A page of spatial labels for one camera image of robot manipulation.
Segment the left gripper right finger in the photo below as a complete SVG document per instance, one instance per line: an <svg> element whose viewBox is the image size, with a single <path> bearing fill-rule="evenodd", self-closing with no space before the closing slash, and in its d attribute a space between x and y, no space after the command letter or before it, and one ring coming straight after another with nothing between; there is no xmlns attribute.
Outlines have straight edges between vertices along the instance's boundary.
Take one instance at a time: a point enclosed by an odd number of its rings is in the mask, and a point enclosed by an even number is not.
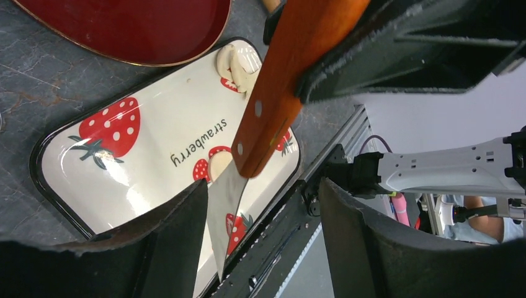
<svg viewBox="0 0 526 298"><path fill-rule="evenodd" d="M321 223L336 297L524 297L525 240L481 246L403 225L329 179Z"/></svg>

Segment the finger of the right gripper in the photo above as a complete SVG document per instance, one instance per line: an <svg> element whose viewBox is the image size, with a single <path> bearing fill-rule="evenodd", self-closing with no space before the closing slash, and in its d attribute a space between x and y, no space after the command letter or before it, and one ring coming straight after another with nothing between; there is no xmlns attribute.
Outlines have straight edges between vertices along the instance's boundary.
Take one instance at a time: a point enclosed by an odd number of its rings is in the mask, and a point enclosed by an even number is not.
<svg viewBox="0 0 526 298"><path fill-rule="evenodd" d="M362 93L465 93L525 61L524 1L372 1L300 77L302 103Z"/></svg>

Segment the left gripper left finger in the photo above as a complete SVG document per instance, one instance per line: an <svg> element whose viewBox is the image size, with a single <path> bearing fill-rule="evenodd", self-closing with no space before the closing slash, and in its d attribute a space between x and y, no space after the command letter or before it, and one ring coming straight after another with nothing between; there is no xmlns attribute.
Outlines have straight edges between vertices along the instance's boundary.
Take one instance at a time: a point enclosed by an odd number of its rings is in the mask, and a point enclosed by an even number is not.
<svg viewBox="0 0 526 298"><path fill-rule="evenodd" d="M54 297L192 297L208 207L205 181L81 243Z"/></svg>

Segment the orange handled scraper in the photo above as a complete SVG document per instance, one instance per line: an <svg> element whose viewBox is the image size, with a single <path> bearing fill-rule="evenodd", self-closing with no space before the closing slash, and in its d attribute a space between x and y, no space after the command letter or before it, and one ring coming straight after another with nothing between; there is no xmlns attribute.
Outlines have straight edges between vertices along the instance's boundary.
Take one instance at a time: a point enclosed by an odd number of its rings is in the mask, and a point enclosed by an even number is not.
<svg viewBox="0 0 526 298"><path fill-rule="evenodd" d="M356 26L367 0L287 1L231 145L232 161L208 190L207 225L218 276L223 277L230 236L247 181L261 173L300 113L300 76Z"/></svg>

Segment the strawberry pattern tray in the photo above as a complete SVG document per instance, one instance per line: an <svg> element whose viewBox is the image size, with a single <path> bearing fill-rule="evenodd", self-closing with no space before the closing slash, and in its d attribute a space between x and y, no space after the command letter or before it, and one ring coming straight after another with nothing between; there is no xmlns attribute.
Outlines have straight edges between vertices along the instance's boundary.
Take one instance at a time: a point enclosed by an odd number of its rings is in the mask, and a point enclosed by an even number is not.
<svg viewBox="0 0 526 298"><path fill-rule="evenodd" d="M255 49L242 39L229 43ZM35 182L82 233L91 237L124 224L196 180L211 183L208 161L230 152L247 104L217 73L224 46L38 145Z"/></svg>

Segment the white dough piece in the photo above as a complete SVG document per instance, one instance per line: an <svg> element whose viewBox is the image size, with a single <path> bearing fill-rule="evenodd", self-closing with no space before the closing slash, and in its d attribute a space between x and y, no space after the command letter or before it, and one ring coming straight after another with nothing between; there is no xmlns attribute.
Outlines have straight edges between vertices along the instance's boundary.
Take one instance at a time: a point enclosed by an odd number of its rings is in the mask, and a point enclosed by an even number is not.
<svg viewBox="0 0 526 298"><path fill-rule="evenodd" d="M226 167L232 162L232 154L228 151L214 153L208 161L208 176L211 182L215 182Z"/></svg>

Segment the wooden dough roller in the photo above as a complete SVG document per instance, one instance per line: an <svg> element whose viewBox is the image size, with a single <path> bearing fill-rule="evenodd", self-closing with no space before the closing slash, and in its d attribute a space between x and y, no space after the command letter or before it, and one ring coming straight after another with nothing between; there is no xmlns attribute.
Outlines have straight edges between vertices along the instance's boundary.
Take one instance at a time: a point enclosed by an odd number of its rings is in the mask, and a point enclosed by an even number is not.
<svg viewBox="0 0 526 298"><path fill-rule="evenodd" d="M281 5L282 0L261 0L268 13L272 13Z"/></svg>

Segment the torn off dough scrap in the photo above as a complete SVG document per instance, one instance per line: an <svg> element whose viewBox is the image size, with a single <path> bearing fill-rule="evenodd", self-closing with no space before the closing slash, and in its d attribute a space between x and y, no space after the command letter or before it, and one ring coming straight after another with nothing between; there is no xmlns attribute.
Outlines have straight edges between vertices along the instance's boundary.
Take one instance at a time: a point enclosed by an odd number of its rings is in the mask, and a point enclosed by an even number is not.
<svg viewBox="0 0 526 298"><path fill-rule="evenodd" d="M239 47L229 43L219 49L216 56L216 70L221 83L228 89L244 94L248 100L252 94L262 62L250 46Z"/></svg>

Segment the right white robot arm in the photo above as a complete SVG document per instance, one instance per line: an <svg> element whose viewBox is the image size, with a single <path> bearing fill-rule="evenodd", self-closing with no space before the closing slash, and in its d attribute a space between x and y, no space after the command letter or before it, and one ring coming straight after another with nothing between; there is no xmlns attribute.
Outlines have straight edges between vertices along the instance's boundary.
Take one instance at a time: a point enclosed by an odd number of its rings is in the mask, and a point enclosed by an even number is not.
<svg viewBox="0 0 526 298"><path fill-rule="evenodd" d="M525 56L524 1L372 1L301 76L304 104L362 93L458 94ZM433 191L523 197L525 132L468 147L364 153L325 177L359 197Z"/></svg>

